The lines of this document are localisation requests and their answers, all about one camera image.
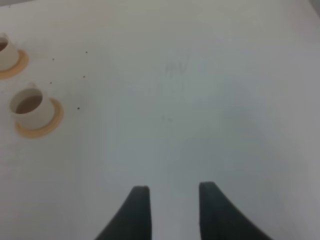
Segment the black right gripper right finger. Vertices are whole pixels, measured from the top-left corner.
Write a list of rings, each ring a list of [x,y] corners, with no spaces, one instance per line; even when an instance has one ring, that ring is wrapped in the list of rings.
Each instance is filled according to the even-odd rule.
[[[214,182],[199,184],[199,229],[202,240],[269,240],[224,195]]]

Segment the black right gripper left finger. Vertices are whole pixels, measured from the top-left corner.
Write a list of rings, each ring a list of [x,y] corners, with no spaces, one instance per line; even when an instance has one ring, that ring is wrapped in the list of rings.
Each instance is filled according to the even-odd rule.
[[[151,240],[150,189],[135,186],[97,240]]]

